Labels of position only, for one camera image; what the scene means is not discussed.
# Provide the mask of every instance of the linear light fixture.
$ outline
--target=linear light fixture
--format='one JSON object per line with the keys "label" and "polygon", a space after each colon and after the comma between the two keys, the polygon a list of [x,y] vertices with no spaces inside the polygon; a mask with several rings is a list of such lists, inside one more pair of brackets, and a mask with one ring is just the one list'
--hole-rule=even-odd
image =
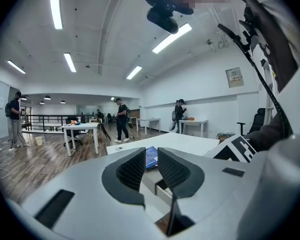
{"label": "linear light fixture", "polygon": [[60,0],[50,0],[52,19],[54,23],[54,28],[56,30],[62,30],[62,19],[60,10]]}
{"label": "linear light fixture", "polygon": [[20,71],[22,74],[25,74],[26,72],[24,72],[20,67],[18,67],[16,64],[14,64],[11,60],[8,60],[8,63],[14,67],[16,70]]}
{"label": "linear light fixture", "polygon": [[141,66],[136,66],[135,69],[130,73],[130,75],[128,75],[126,79],[131,80],[141,69]]}
{"label": "linear light fixture", "polygon": [[74,63],[72,62],[70,53],[65,53],[64,57],[65,57],[66,62],[68,63],[68,66],[69,66],[71,72],[77,72]]}
{"label": "linear light fixture", "polygon": [[184,24],[182,27],[179,28],[178,33],[169,35],[166,39],[164,39],[159,45],[154,48],[152,51],[155,54],[160,53],[164,48],[166,48],[168,45],[170,45],[172,42],[177,40],[179,37],[183,36],[185,33],[192,30],[192,27],[189,25],[189,23]]}

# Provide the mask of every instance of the wood plank floor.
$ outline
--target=wood plank floor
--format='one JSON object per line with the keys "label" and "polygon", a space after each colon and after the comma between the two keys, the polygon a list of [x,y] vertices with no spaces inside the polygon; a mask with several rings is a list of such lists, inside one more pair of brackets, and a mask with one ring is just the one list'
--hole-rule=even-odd
{"label": "wood plank floor", "polygon": [[[26,141],[29,141],[29,147],[20,147],[16,149],[12,159],[4,162],[11,157],[9,154],[10,141],[0,141],[0,163],[4,162],[0,167],[10,171],[10,174],[0,179],[0,186],[3,194],[21,204],[22,201],[33,193],[41,185],[47,183],[59,173],[63,172],[68,167],[107,154],[106,147],[116,145],[114,140],[117,138],[117,126],[115,123],[105,125],[111,141],[107,139],[101,131],[98,131],[99,154],[95,153],[95,145],[92,139],[81,134],[79,138],[83,145],[76,144],[75,153],[69,157],[67,148],[64,147],[64,135],[62,134],[28,134],[23,136]],[[145,136],[145,130],[129,129],[136,141],[155,137],[164,132],[157,130],[148,130]],[[43,137],[43,145],[37,146],[35,137]],[[0,170],[0,177],[7,175],[7,172]]]}

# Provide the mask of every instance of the white ceiling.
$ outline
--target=white ceiling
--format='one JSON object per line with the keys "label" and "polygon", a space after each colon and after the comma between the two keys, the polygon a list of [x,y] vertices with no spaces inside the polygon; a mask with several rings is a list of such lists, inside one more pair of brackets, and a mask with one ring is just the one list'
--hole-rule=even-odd
{"label": "white ceiling", "polygon": [[[49,95],[51,100],[45,100],[44,97]],[[22,104],[39,105],[44,101],[45,105],[60,104],[65,101],[66,104],[77,106],[100,106],[105,103],[112,103],[111,96],[87,95],[87,94],[69,94],[69,93],[47,93],[47,94],[30,94],[26,96],[27,100],[22,100]],[[122,98],[125,102],[131,101],[130,98]]]}
{"label": "white ceiling", "polygon": [[[144,0],[60,1],[62,30],[54,28],[50,0],[19,1],[0,30],[1,66],[15,71],[7,64],[12,60],[31,82],[134,85],[210,51],[207,39],[218,51],[219,21],[238,32],[233,4],[205,4],[194,15],[174,13],[179,26],[189,23],[192,30],[155,54],[152,49],[169,34],[147,20]],[[77,73],[70,72],[64,53],[71,53]],[[126,80],[135,66],[142,71]]]}

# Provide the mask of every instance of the white cable on floor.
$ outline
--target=white cable on floor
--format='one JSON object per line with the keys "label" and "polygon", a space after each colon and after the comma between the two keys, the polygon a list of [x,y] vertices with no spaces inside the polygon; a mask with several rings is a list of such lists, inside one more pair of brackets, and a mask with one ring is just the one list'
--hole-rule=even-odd
{"label": "white cable on floor", "polygon": [[[16,154],[16,149],[15,148],[10,148],[9,149],[9,154],[12,155],[11,157],[7,158],[6,160],[4,160],[2,163],[0,163],[0,165],[4,164],[6,161],[12,159],[15,157],[15,154]],[[5,177],[9,176],[10,175],[10,171],[4,169],[4,168],[1,168],[0,167],[0,170],[3,170],[3,171],[6,171],[7,172],[7,175],[4,176],[4,177],[0,177],[0,179],[4,179]]]}

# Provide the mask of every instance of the black railing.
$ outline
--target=black railing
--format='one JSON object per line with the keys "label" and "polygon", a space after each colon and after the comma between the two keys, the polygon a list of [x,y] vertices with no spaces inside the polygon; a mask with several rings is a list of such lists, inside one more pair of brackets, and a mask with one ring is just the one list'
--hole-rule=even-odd
{"label": "black railing", "polygon": [[22,129],[33,132],[63,132],[62,126],[66,125],[68,117],[77,117],[81,119],[81,123],[89,123],[89,119],[93,117],[91,114],[80,115],[50,115],[50,114],[36,114],[21,116]]}

